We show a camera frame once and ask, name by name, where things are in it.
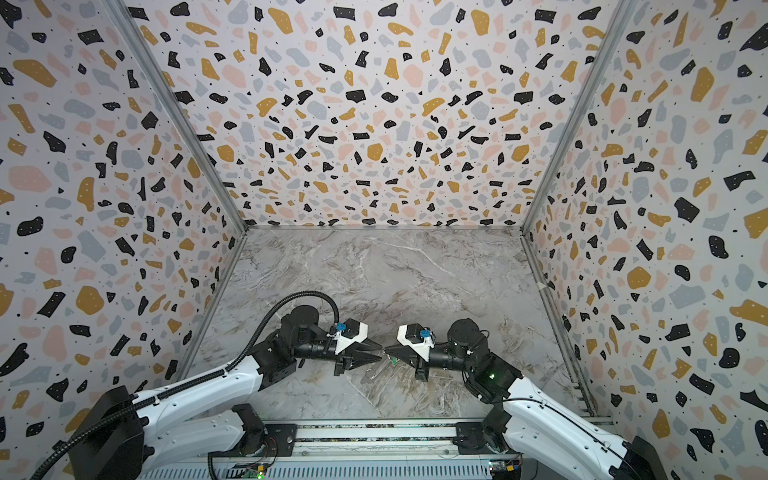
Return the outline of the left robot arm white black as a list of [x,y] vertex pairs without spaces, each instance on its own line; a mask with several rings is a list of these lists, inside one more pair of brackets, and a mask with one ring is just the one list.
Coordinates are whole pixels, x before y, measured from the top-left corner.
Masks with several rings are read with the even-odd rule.
[[68,456],[77,479],[136,479],[154,468],[213,452],[248,455],[267,443],[248,398],[296,372],[303,360],[330,361],[334,373],[379,361],[368,327],[349,319],[323,329],[309,305],[283,316],[279,329],[221,366],[165,387],[104,393],[74,435]]

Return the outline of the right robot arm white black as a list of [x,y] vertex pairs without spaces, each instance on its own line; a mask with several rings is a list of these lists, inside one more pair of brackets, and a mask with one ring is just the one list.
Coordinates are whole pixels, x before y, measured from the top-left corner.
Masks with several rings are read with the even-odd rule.
[[469,318],[455,321],[441,343],[413,323],[398,329],[385,352],[410,365],[420,381],[434,369],[460,372],[465,388],[492,408],[481,423],[491,450],[531,457],[567,479],[666,478],[648,441],[625,440],[567,409],[493,353],[488,340],[488,331]]

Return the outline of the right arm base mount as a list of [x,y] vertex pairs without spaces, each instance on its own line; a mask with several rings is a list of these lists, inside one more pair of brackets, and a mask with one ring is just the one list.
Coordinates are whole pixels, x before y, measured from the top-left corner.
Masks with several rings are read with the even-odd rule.
[[462,455],[507,454],[511,448],[504,439],[505,426],[488,422],[458,422],[452,443]]

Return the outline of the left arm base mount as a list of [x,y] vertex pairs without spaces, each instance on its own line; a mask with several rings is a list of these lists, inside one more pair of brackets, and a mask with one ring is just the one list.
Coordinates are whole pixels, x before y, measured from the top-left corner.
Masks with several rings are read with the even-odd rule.
[[293,454],[298,425],[293,423],[267,423],[263,427],[247,430],[226,456],[245,457],[256,454],[266,458],[290,457]]

